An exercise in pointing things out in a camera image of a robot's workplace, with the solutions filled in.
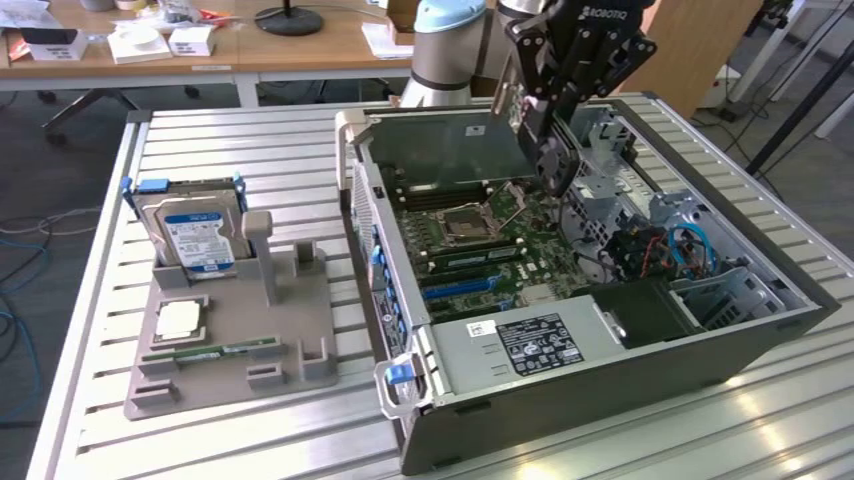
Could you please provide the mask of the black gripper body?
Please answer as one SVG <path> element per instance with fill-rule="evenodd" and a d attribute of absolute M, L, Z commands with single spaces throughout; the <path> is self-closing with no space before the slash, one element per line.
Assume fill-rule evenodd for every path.
<path fill-rule="evenodd" d="M 571 40 L 583 26 L 635 33 L 640 29 L 649 1 L 547 1 L 543 6 L 549 40 Z"/>

